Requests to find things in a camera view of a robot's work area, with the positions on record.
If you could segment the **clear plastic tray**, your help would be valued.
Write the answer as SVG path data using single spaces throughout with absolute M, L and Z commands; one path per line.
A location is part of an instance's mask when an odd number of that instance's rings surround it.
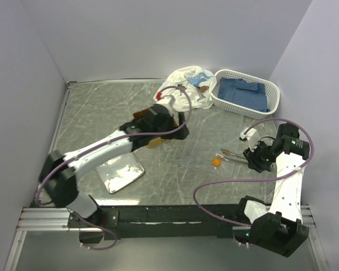
M 185 140 L 181 165 L 219 178 L 231 178 L 236 164 L 234 160 L 222 161 L 217 167 L 212 160 L 222 153 L 222 149 L 238 151 L 243 123 L 242 115 L 215 106 L 195 110 L 188 125 L 189 135 Z

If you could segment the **metal tongs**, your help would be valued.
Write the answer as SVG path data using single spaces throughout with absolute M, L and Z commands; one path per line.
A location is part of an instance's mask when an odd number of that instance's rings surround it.
M 215 154 L 217 158 L 219 158 L 222 161 L 233 161 L 236 163 L 243 163 L 243 164 L 248 164 L 248 161 L 242 154 L 238 154 L 232 151 L 229 151 L 227 149 L 220 149 L 220 153 Z

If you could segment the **swirl orange cookie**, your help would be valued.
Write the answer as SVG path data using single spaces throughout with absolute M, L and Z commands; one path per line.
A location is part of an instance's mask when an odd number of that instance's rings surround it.
M 218 159 L 218 158 L 214 158 L 214 159 L 212 159 L 212 165 L 214 166 L 214 167 L 219 167 L 219 166 L 221 166 L 221 160 L 220 159 Z

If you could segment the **silver tin lid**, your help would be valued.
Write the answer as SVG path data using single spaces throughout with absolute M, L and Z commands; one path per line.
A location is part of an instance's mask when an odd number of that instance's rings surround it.
M 145 173 L 144 167 L 133 153 L 113 158 L 96 167 L 96 170 L 110 194 L 120 191 Z

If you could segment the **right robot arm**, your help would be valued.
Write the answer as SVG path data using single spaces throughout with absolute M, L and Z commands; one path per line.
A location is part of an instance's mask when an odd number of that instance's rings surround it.
M 246 233 L 235 234 L 239 246 L 256 245 L 289 257 L 308 238 L 303 224 L 301 191 L 304 167 L 310 144 L 299 137 L 299 129 L 290 123 L 279 126 L 272 144 L 267 145 L 256 129 L 245 129 L 240 140 L 247 142 L 243 152 L 250 169 L 259 173 L 276 166 L 275 189 L 270 207 L 254 197 L 245 196 L 236 211 L 240 224 L 251 224 Z

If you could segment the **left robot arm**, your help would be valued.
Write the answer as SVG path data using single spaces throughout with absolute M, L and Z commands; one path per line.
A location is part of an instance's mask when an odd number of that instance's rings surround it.
M 189 135 L 183 112 L 175 120 L 170 105 L 154 104 L 109 136 L 76 151 L 48 154 L 39 176 L 35 202 L 45 191 L 57 208 L 67 208 L 89 227 L 101 223 L 102 208 L 89 195 L 79 192 L 77 182 L 97 166 L 147 146 L 153 139 L 183 140 Z

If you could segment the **gold cookie tin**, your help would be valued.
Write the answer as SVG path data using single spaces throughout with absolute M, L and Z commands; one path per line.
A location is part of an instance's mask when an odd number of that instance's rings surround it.
M 133 114 L 133 121 L 138 133 L 161 133 L 177 128 L 174 117 L 163 106 L 152 106 Z M 132 137 L 133 146 L 137 148 L 147 146 L 155 147 L 164 139 L 161 135 L 143 135 Z

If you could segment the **white crumpled shirt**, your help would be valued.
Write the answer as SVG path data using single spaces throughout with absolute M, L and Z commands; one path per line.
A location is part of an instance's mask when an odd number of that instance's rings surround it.
M 180 68 L 167 77 L 153 100 L 171 95 L 175 99 L 173 107 L 178 112 L 186 112 L 190 108 L 209 109 L 216 84 L 216 76 L 211 71 L 196 65 Z

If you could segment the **blue folded cloth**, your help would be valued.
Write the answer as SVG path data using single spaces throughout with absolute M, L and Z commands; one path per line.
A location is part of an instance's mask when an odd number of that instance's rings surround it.
M 269 112 L 264 83 L 222 78 L 218 98 L 255 111 Z

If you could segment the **white laundry basket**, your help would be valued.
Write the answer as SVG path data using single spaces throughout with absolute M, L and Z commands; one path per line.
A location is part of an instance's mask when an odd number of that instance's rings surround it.
M 280 90 L 272 82 L 230 69 L 218 70 L 210 77 L 214 106 L 261 120 L 275 113 Z

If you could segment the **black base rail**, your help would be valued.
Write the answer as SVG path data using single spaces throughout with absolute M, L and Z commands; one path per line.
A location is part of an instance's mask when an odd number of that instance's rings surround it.
M 216 214 L 214 218 L 197 205 L 172 206 L 102 206 L 102 216 L 92 218 L 92 227 L 82 222 L 77 214 L 70 214 L 69 229 L 88 233 L 99 242 L 124 238 L 217 237 L 232 238 L 236 229 L 246 230 L 250 221 L 240 214 L 239 204 L 208 204 L 204 206 Z

